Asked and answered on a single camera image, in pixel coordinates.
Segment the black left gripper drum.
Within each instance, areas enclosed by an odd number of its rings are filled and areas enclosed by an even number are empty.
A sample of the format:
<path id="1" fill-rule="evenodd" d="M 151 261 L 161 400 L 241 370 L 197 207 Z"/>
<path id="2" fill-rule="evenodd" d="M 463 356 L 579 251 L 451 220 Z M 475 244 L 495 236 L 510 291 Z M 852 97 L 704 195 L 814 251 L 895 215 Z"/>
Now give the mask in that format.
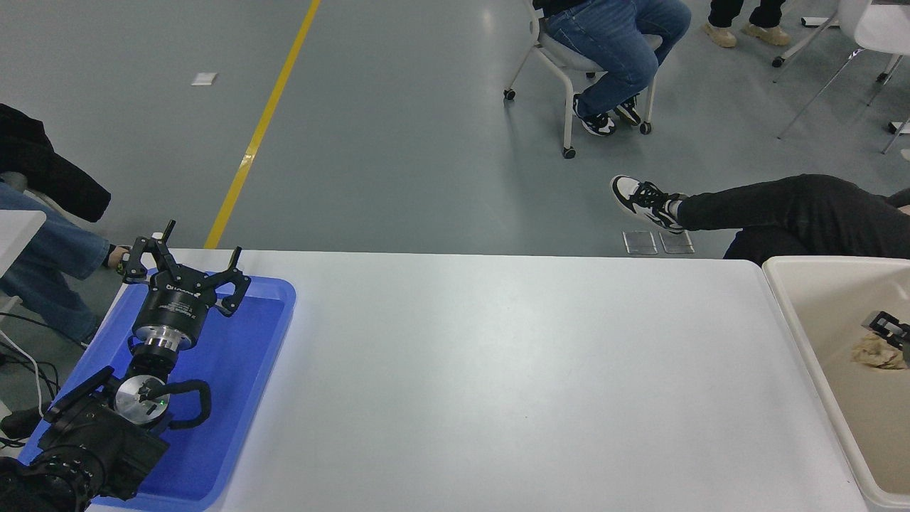
<path id="1" fill-rule="evenodd" d="M 149 294 L 134 321 L 134 336 L 142 341 L 166 338 L 175 343 L 197 343 L 209 309 L 215 305 L 213 289 L 194 283 L 173 282 L 163 273 L 152 275 Z"/>

